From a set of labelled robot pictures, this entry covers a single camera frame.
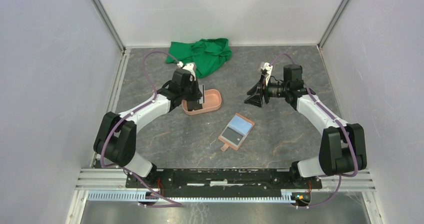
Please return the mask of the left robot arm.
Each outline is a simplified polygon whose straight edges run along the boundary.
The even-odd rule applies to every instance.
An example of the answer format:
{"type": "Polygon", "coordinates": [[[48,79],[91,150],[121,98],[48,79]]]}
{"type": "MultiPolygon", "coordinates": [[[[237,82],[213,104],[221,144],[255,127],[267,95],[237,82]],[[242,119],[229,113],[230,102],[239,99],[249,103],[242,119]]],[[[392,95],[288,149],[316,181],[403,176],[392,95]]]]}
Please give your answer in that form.
{"type": "Polygon", "coordinates": [[[172,79],[143,103],[120,114],[108,112],[103,116],[95,142],[94,152],[100,155],[103,168],[119,166],[138,175],[144,187],[157,182],[156,166],[136,152],[137,134],[160,116],[168,114],[182,101],[202,98],[198,80],[187,67],[176,69],[172,79]]]}

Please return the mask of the pink oval tray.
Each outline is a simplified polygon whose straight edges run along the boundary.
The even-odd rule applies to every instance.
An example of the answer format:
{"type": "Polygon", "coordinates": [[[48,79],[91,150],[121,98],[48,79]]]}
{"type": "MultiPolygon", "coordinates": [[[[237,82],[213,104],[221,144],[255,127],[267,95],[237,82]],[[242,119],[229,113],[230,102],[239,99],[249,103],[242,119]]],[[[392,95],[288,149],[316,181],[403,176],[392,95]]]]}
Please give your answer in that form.
{"type": "Polygon", "coordinates": [[[193,104],[189,104],[186,100],[182,101],[183,111],[190,116],[204,114],[218,110],[222,105],[221,93],[216,89],[205,90],[204,103],[197,103],[197,109],[193,108],[193,104]]]}

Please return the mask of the dark credit card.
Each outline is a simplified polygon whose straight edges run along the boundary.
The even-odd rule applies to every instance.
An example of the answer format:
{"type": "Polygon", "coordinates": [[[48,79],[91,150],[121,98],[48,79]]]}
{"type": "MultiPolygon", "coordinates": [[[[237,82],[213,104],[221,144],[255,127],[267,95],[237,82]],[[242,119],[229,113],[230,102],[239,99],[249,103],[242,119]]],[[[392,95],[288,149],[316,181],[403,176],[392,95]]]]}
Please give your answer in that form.
{"type": "Polygon", "coordinates": [[[221,137],[232,146],[239,146],[244,138],[242,134],[230,127],[223,131],[221,137]]]}

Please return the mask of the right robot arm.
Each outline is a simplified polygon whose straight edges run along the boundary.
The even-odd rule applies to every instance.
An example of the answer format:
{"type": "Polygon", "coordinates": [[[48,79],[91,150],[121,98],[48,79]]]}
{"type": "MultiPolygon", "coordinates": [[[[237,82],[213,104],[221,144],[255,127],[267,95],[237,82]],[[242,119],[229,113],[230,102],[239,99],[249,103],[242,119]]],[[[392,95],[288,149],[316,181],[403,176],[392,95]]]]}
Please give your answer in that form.
{"type": "Polygon", "coordinates": [[[365,132],[360,124],[351,124],[335,115],[303,80],[303,68],[291,64],[283,68],[283,79],[271,81],[273,66],[263,62],[259,81],[247,92],[244,103],[257,107],[270,98],[284,98],[302,114],[321,135],[316,157],[293,162],[289,182],[295,188],[308,183],[309,177],[341,175],[354,177],[367,167],[365,132]]]}

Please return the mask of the brown leather card holder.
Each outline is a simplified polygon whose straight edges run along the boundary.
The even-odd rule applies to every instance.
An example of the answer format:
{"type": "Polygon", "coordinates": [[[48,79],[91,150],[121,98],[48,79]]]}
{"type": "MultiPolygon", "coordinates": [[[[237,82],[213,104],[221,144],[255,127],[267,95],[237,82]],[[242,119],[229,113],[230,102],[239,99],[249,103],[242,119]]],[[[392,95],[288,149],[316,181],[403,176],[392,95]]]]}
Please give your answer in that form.
{"type": "Polygon", "coordinates": [[[221,151],[225,152],[229,148],[238,150],[254,126],[253,121],[236,113],[218,136],[218,140],[223,143],[221,151]]]}

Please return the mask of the black card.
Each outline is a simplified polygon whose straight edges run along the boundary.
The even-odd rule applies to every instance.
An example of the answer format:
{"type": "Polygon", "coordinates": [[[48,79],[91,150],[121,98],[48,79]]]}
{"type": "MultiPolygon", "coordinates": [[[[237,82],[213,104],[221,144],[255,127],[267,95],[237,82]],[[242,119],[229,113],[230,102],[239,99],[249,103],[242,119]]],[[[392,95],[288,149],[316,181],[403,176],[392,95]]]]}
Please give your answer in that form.
{"type": "Polygon", "coordinates": [[[199,90],[199,99],[198,99],[198,103],[199,104],[203,104],[205,102],[205,86],[203,84],[199,84],[198,86],[198,90],[199,90]]]}

